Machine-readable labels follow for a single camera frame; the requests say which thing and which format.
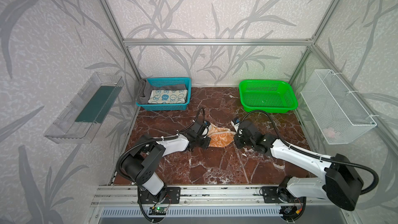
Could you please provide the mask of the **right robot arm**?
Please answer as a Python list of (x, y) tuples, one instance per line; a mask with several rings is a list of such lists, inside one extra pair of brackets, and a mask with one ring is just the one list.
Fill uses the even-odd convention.
[(379, 183), (378, 174), (371, 168), (351, 163), (341, 154), (331, 157), (300, 148), (282, 140), (279, 135), (261, 133), (255, 125), (235, 118), (231, 122), (236, 134), (237, 148), (248, 147), (276, 159), (287, 161), (314, 175), (313, 178), (286, 176), (278, 187), (283, 201), (292, 198), (318, 198), (329, 200), (347, 211), (356, 208), (360, 195), (364, 195)]

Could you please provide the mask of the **teal plastic basket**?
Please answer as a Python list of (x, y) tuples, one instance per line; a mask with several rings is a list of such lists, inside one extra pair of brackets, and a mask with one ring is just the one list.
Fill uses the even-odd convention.
[(158, 77), (147, 78), (149, 83), (153, 86), (161, 87), (166, 85), (185, 84), (188, 89), (186, 102), (182, 104), (144, 104), (140, 105), (136, 101), (136, 105), (144, 108), (147, 111), (184, 111), (190, 103), (191, 97), (191, 79), (188, 77)]

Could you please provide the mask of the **grey terry towel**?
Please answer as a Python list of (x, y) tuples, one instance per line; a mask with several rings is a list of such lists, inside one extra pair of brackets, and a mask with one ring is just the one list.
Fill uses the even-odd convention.
[(152, 90), (187, 90), (185, 84), (166, 85), (166, 86), (153, 86), (149, 83), (148, 79), (142, 79), (138, 87), (137, 103), (140, 105), (149, 104), (148, 100)]

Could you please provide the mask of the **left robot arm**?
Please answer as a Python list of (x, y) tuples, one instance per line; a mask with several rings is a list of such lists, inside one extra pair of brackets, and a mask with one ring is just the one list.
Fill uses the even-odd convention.
[(116, 171), (151, 195), (163, 196), (166, 186), (156, 174), (162, 158), (195, 147), (206, 149), (211, 140), (209, 131), (210, 122), (205, 120), (195, 121), (173, 136), (154, 138), (143, 135), (132, 148), (119, 157)]

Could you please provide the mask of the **clear acrylic wall shelf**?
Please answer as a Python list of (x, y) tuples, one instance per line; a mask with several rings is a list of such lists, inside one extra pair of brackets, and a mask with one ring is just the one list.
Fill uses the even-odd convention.
[(123, 87), (120, 75), (93, 73), (44, 137), (56, 144), (90, 144)]

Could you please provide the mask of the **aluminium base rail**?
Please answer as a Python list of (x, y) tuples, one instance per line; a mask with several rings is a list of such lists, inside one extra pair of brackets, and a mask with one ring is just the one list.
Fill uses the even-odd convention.
[[(165, 203), (159, 203), (172, 207), (194, 207), (194, 206), (288, 206), (296, 205), (325, 205), (332, 206), (329, 200), (318, 198), (306, 198), (292, 200), (290, 203), (265, 203), (263, 197), (259, 194), (261, 187), (275, 187), (276, 185), (171, 185), (170, 187), (179, 187), (179, 203), (172, 204), (166, 200)], [(138, 191), (135, 185), (115, 185), (99, 186), (94, 198), (90, 204), (91, 207), (129, 207), (138, 206), (139, 195), (145, 191)], [(153, 206), (155, 203), (150, 201), (143, 206)]]

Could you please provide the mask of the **green plastic basket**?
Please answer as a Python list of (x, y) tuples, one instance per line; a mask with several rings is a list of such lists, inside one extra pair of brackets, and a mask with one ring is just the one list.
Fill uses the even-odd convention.
[(244, 80), (239, 83), (239, 97), (248, 113), (262, 110), (285, 114), (298, 107), (292, 87), (280, 80)]

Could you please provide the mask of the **blue patterned towel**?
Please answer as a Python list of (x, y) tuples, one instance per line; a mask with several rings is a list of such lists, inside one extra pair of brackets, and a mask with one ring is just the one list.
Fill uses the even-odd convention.
[(186, 102), (188, 90), (152, 90), (149, 104), (182, 104)]

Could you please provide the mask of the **orange patterned towel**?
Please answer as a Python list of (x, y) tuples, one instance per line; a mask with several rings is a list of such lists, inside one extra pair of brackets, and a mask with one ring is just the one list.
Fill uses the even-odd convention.
[(223, 148), (234, 141), (236, 132), (228, 128), (217, 127), (211, 124), (207, 136), (210, 138), (209, 147)]

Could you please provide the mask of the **left green circuit board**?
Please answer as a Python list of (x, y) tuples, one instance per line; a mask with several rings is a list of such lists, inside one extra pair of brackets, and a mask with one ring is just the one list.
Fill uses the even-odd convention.
[(158, 207), (153, 206), (149, 209), (149, 215), (166, 215), (168, 211), (168, 207)]

